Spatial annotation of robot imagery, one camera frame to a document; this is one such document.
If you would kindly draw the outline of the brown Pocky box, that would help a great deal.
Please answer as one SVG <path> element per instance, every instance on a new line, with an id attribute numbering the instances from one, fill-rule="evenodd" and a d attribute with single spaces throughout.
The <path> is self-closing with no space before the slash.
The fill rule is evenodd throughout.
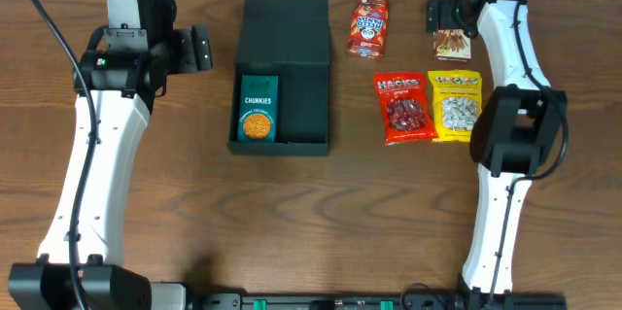
<path id="1" fill-rule="evenodd" d="M 471 43 L 462 29 L 437 30 L 433 33 L 433 59 L 439 61 L 471 60 Z"/>

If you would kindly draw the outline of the teal Good Day Chunkies box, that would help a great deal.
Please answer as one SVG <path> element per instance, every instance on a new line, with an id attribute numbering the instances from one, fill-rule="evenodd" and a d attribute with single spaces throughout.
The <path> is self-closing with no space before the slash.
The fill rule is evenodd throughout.
<path id="1" fill-rule="evenodd" d="M 277 76 L 242 76 L 236 138 L 238 142 L 275 141 L 278 90 Z"/>

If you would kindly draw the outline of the black gift box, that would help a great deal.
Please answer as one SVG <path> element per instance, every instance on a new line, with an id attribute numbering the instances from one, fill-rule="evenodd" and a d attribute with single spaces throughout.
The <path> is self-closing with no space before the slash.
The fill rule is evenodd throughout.
<path id="1" fill-rule="evenodd" d="M 227 145 L 237 155 L 324 156 L 329 149 L 328 0 L 245 0 Z M 278 82 L 272 141 L 242 141 L 245 76 Z"/>

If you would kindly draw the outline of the red Hello Panda box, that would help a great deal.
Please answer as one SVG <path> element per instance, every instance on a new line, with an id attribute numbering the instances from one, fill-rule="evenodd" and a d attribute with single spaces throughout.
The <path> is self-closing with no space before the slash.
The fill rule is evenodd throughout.
<path id="1" fill-rule="evenodd" d="M 388 0 L 357 0 L 350 24 L 348 52 L 379 58 L 386 47 Z"/>

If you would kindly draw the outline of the red Hacks candy bag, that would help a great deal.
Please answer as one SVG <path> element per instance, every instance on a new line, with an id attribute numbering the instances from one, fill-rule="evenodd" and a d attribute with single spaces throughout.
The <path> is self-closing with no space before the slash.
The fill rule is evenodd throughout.
<path id="1" fill-rule="evenodd" d="M 373 84 L 380 101 L 386 145 L 438 137 L 423 73 L 376 72 Z"/>

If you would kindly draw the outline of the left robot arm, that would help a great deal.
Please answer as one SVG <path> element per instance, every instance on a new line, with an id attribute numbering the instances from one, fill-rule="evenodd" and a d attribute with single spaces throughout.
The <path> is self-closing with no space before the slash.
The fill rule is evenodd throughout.
<path id="1" fill-rule="evenodd" d="M 148 40 L 146 29 L 101 27 L 75 77 L 76 127 L 54 220 L 33 263 L 15 263 L 9 294 L 21 309 L 191 309 L 179 283 L 123 266 L 123 219 L 133 163 L 169 75 L 212 67 L 204 25 Z"/>

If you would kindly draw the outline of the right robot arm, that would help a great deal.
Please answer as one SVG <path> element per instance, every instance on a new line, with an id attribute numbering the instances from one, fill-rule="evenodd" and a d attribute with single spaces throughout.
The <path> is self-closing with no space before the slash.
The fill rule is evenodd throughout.
<path id="1" fill-rule="evenodd" d="M 566 308 L 561 295 L 512 290 L 512 255 L 522 206 L 534 181 L 550 176 L 569 144 L 568 99 L 539 67 L 528 0 L 429 0 L 427 29 L 481 37 L 494 89 L 471 130 L 479 197 L 472 242 L 445 309 Z"/>

